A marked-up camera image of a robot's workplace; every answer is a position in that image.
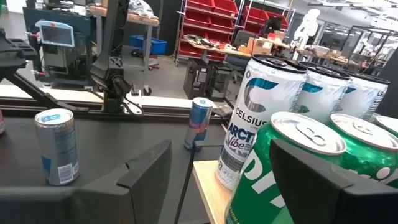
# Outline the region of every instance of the humanoid robot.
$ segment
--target humanoid robot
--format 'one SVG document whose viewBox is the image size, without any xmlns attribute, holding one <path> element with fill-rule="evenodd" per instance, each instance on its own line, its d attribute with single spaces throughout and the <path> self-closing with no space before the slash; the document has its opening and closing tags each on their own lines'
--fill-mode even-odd
<svg viewBox="0 0 398 224">
<path fill-rule="evenodd" d="M 317 17 L 320 15 L 319 9 L 310 9 L 304 16 L 303 22 L 299 25 L 294 33 L 294 41 L 292 45 L 304 48 L 307 44 L 308 38 L 313 37 L 318 30 Z M 295 52 L 293 59 L 296 60 L 299 53 Z"/>
</svg>

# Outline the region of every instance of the blue bin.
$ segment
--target blue bin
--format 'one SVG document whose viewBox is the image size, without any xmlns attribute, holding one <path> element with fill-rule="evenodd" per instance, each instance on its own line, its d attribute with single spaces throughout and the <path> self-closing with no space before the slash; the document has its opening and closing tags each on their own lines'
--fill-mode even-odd
<svg viewBox="0 0 398 224">
<path fill-rule="evenodd" d="M 132 47 L 137 47 L 142 49 L 144 46 L 144 36 L 143 35 L 132 35 L 130 36 L 130 44 Z M 158 55 L 166 53 L 167 41 L 152 38 L 150 46 L 150 54 Z"/>
</svg>

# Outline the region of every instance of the floor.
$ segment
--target floor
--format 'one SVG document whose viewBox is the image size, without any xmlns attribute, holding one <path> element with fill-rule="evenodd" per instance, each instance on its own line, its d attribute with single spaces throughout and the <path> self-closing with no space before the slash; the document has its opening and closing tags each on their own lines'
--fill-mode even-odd
<svg viewBox="0 0 398 224">
<path fill-rule="evenodd" d="M 5 28 L 7 37 L 12 38 L 21 38 L 26 39 L 24 35 L 25 32 L 25 24 L 24 18 L 21 14 L 7 13 L 2 12 L 0 17 L 0 27 Z M 128 64 L 128 54 L 127 57 L 124 57 L 124 64 Z M 174 65 L 172 58 L 169 57 L 161 57 L 160 59 L 160 69 L 153 70 L 149 72 L 148 76 L 145 79 L 145 83 L 152 88 L 152 96 L 164 96 L 164 97 L 172 97 L 172 98 L 187 98 L 185 92 L 182 88 L 183 81 L 185 77 L 186 63 L 181 62 L 179 67 Z M 29 81 L 37 85 L 38 87 L 43 87 L 41 82 L 35 81 L 34 76 L 30 73 L 32 70 L 31 63 L 27 64 L 27 67 L 24 69 L 20 69 L 19 73 L 27 78 Z M 137 72 L 135 70 L 131 70 L 128 67 L 125 69 L 125 79 L 129 83 L 135 83 L 137 88 L 142 88 L 142 82 L 144 81 L 144 77 L 141 72 Z M 1 84 L 12 85 L 7 80 L 3 80 Z M 234 103 L 235 96 L 239 91 L 239 85 L 233 84 L 232 81 L 229 84 L 229 93 L 227 98 Z M 198 160 L 208 160 L 208 159 L 217 159 L 219 152 L 202 152 L 198 156 Z M 188 159 L 188 153 L 182 159 Z M 169 188 L 178 189 L 182 187 L 179 184 L 178 186 L 169 186 Z M 162 212 L 160 222 L 164 224 L 169 224 L 174 222 L 175 209 L 178 199 L 180 197 L 179 191 L 173 191 L 173 195 L 167 196 L 170 204 L 164 205 L 164 211 Z M 190 185 L 188 187 L 186 200 L 182 209 L 181 221 L 190 221 L 190 220 L 206 220 L 206 212 L 203 206 L 203 203 L 200 200 L 200 194 L 198 192 L 197 186 L 195 185 L 195 181 L 193 177 L 191 178 Z"/>
</svg>

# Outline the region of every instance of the can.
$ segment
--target can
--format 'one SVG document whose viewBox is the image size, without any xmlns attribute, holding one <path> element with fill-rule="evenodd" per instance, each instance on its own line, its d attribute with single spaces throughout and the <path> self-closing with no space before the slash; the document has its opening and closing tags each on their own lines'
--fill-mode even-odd
<svg viewBox="0 0 398 224">
<path fill-rule="evenodd" d="M 4 133 L 6 130 L 6 126 L 4 125 L 4 118 L 2 116 L 2 112 L 0 110 L 0 134 Z"/>
<path fill-rule="evenodd" d="M 47 183 L 73 182 L 79 175 L 73 113 L 61 108 L 45 110 L 35 116 L 35 124 Z"/>
<path fill-rule="evenodd" d="M 271 115 L 288 111 L 301 92 L 307 69 L 281 58 L 253 55 L 249 61 L 218 159 L 218 180 L 232 190 L 258 129 Z"/>
<path fill-rule="evenodd" d="M 353 82 L 347 88 L 335 113 L 347 114 L 369 121 L 384 98 L 390 81 L 347 70 L 340 71 L 350 75 Z"/>
<path fill-rule="evenodd" d="M 292 112 L 327 123 L 346 92 L 351 77 L 315 63 L 298 64 L 308 69 L 308 77 Z"/>
<path fill-rule="evenodd" d="M 333 114 L 330 118 L 330 127 L 347 143 L 342 168 L 376 181 L 392 175 L 397 168 L 397 137 L 347 114 Z"/>
<path fill-rule="evenodd" d="M 184 140 L 184 148 L 186 150 L 192 150 L 194 141 L 205 140 L 212 108 L 213 102 L 209 99 L 196 97 L 192 100 L 188 129 Z"/>
<path fill-rule="evenodd" d="M 374 121 L 379 127 L 398 137 L 398 119 L 389 118 L 386 116 L 376 116 Z M 398 169 L 395 169 L 391 176 L 381 181 L 383 184 L 398 189 Z"/>
<path fill-rule="evenodd" d="M 271 139 L 282 139 L 333 164 L 341 164 L 346 150 L 343 138 L 328 126 L 301 114 L 274 113 L 261 128 L 243 165 L 226 212 L 226 223 L 263 223 L 289 220 L 289 212 L 276 185 L 269 159 Z"/>
</svg>

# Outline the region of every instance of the green can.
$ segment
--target green can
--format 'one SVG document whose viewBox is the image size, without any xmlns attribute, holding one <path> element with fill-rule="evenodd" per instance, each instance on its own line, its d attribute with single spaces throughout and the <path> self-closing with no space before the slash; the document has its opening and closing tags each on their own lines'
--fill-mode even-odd
<svg viewBox="0 0 398 224">
<path fill-rule="evenodd" d="M 350 115 L 333 114 L 330 118 L 330 127 L 347 143 L 342 168 L 376 181 L 385 181 L 392 175 L 397 169 L 397 137 Z"/>
<path fill-rule="evenodd" d="M 292 223 L 276 185 L 269 160 L 271 139 L 282 139 L 334 164 L 341 163 L 346 144 L 335 131 L 301 114 L 277 112 L 261 128 L 248 155 L 232 199 L 226 209 L 227 224 Z"/>
<path fill-rule="evenodd" d="M 376 116 L 374 121 L 379 127 L 385 129 L 386 131 L 393 134 L 395 137 L 398 137 L 398 119 L 389 118 L 386 116 Z M 398 189 L 398 169 L 392 173 L 387 179 L 381 181 L 388 186 L 394 187 Z"/>
</svg>

